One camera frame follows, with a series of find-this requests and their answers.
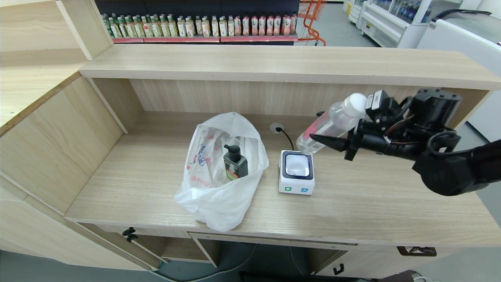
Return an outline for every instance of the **white plastic bag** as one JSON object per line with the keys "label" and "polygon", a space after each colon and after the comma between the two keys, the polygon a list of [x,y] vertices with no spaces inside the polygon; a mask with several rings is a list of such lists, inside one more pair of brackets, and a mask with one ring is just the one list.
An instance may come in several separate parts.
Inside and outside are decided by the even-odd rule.
{"label": "white plastic bag", "polygon": [[[240,146],[247,158],[247,176],[234,181],[226,176],[224,145]],[[196,220],[226,232],[242,222],[268,165],[265,146],[252,123],[236,112],[222,113],[196,127],[174,200]]]}

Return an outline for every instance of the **wooden counter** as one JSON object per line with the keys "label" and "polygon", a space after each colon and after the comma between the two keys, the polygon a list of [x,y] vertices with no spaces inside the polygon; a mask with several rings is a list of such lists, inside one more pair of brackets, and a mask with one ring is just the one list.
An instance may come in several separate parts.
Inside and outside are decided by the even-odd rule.
{"label": "wooden counter", "polygon": [[[146,112],[97,169],[65,217],[78,222],[213,233],[173,197],[203,113]],[[361,150],[353,162],[315,154],[312,196],[278,192],[278,158],[290,148],[268,126],[285,125],[293,140],[313,117],[250,115],[270,167],[241,225],[228,234],[346,243],[501,245],[501,229],[475,193],[443,197],[428,190],[412,162]]]}
{"label": "wooden counter", "polygon": [[92,78],[501,87],[499,77],[459,52],[366,47],[115,45],[80,72]]}
{"label": "wooden counter", "polygon": [[0,134],[80,77],[80,49],[2,52]]}

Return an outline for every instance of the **gray floor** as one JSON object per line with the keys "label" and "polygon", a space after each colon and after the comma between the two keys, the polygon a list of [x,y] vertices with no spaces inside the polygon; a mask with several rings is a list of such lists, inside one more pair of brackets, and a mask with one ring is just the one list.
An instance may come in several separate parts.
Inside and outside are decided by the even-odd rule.
{"label": "gray floor", "polygon": [[[327,42],[327,46],[357,46],[379,47],[367,36],[362,36],[361,31],[348,19],[343,12],[342,4],[327,4],[322,11],[320,19],[312,27],[320,33],[320,37]],[[308,34],[303,28],[303,21],[298,21],[297,32],[299,37]],[[296,42],[294,45],[313,46],[315,41]]]}
{"label": "gray floor", "polygon": [[[360,31],[351,24],[346,14],[342,12],[340,4],[326,5],[323,17],[314,24],[321,37],[328,42],[328,46],[376,46],[366,37],[360,36]],[[485,140],[480,137],[469,125],[459,130],[462,136],[458,150],[482,145]],[[492,216],[501,226],[501,183],[490,185],[478,191]],[[222,261],[218,270],[228,269],[244,261],[252,251],[253,246],[239,243],[225,243],[223,245]],[[295,261],[303,272],[306,272],[306,251],[293,248]],[[501,248],[478,248],[443,258],[415,269],[424,276],[441,282],[470,282],[470,281],[501,281]],[[192,279],[213,273],[211,265],[189,262],[171,262],[164,264],[160,270],[175,279]],[[284,277],[300,277],[298,270],[291,261],[289,249],[281,246],[259,245],[246,265],[233,272],[224,273],[204,280],[240,281],[239,271],[252,271]],[[1,282],[160,282],[165,281],[147,272],[102,269],[82,266],[72,266],[46,258],[39,258],[9,252],[0,252],[0,281]]]}

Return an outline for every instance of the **wood grain surface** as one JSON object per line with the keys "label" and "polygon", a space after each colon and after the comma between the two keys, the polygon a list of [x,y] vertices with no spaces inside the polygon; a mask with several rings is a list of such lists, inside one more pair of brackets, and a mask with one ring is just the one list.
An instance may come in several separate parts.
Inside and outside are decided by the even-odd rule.
{"label": "wood grain surface", "polygon": [[385,89],[398,100],[416,86],[131,79],[147,111],[229,112],[314,116],[354,92]]}
{"label": "wood grain surface", "polygon": [[55,1],[2,7],[0,13],[2,52],[80,48]]}
{"label": "wood grain surface", "polygon": [[191,238],[168,238],[162,257],[177,261],[211,263]]}
{"label": "wood grain surface", "polygon": [[124,133],[128,133],[144,113],[129,79],[89,78],[89,82],[95,85],[96,92],[103,103],[107,104],[117,123],[121,124]]}
{"label": "wood grain surface", "polygon": [[[173,197],[186,152],[207,113],[146,112],[88,181],[66,217],[95,224],[216,233]],[[412,162],[360,150],[354,161],[329,149],[314,155],[312,196],[278,192],[278,160],[314,117],[247,115],[260,132],[266,169],[243,222],[228,234],[390,245],[499,246],[501,229],[475,193],[443,197],[427,189]]]}
{"label": "wood grain surface", "polygon": [[100,242],[97,237],[93,241],[92,234],[65,220],[45,205],[35,204],[36,202],[31,196],[25,202],[2,201],[2,238],[67,264],[144,270],[109,250],[108,248],[114,248],[112,245]]}
{"label": "wood grain surface", "polygon": [[2,52],[0,135],[80,77],[80,49]]}
{"label": "wood grain surface", "polygon": [[92,78],[501,88],[501,78],[462,53],[396,48],[118,44],[80,72]]}
{"label": "wood grain surface", "polygon": [[94,0],[57,0],[69,29],[88,60],[92,60],[113,42],[103,28],[101,15],[94,9]]}
{"label": "wood grain surface", "polygon": [[0,173],[64,214],[122,134],[80,77],[2,136]]}

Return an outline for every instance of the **refrigerator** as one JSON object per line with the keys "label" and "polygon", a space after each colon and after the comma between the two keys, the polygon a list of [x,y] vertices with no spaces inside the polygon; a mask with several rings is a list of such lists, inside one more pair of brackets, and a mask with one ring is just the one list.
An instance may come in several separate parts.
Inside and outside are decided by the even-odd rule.
{"label": "refrigerator", "polygon": [[474,10],[481,0],[367,0],[357,28],[381,47],[416,48],[432,18],[450,9]]}
{"label": "refrigerator", "polygon": [[[501,19],[489,12],[451,10],[426,29],[418,49],[464,53],[501,77]],[[468,122],[490,142],[501,139],[501,91],[492,93]]]}

